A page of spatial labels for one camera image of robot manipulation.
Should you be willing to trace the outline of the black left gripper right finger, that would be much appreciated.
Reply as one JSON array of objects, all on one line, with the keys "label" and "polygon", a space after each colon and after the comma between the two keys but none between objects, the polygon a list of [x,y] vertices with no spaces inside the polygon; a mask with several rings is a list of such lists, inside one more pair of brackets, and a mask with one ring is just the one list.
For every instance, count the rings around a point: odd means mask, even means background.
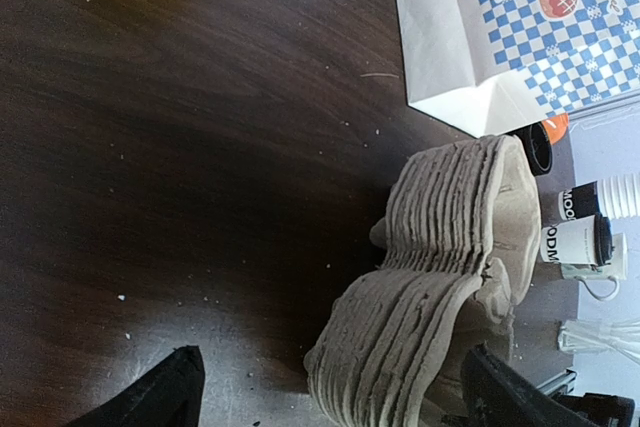
[{"label": "black left gripper right finger", "polygon": [[471,426],[570,427],[592,423],[552,400],[488,350],[474,346],[461,368]]}]

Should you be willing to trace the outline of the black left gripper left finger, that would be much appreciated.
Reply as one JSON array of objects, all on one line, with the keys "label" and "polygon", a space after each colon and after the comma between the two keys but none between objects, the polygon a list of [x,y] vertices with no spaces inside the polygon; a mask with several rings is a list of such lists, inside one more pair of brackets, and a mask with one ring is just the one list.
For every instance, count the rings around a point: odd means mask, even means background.
[{"label": "black left gripper left finger", "polygon": [[180,347],[111,400],[66,426],[197,426],[204,384],[200,349]]}]

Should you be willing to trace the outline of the cardboard cup carrier stack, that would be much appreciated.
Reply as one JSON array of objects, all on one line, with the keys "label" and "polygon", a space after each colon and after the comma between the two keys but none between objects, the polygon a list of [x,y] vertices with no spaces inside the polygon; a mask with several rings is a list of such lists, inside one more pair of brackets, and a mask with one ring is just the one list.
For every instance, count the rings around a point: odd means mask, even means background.
[{"label": "cardboard cup carrier stack", "polygon": [[371,241],[382,264],[335,301],[306,354],[308,388],[339,426],[436,426],[463,415],[475,344],[513,351],[541,238],[521,141],[486,136],[411,156]]}]

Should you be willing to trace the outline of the white paper coffee cup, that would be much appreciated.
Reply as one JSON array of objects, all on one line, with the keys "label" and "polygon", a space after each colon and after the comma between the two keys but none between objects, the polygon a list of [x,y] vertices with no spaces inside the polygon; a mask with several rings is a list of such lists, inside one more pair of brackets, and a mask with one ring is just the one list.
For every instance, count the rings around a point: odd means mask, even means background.
[{"label": "white paper coffee cup", "polygon": [[595,217],[552,224],[541,229],[540,257],[555,264],[594,265]]}]

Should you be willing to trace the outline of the black plastic cup lid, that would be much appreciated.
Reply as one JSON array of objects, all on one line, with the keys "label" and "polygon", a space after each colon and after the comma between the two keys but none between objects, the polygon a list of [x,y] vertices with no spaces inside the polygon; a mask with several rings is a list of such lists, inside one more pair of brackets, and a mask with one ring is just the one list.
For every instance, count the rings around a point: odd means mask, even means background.
[{"label": "black plastic cup lid", "polygon": [[609,263],[613,256],[613,234],[610,220],[598,213],[594,216],[594,259],[600,267]]}]

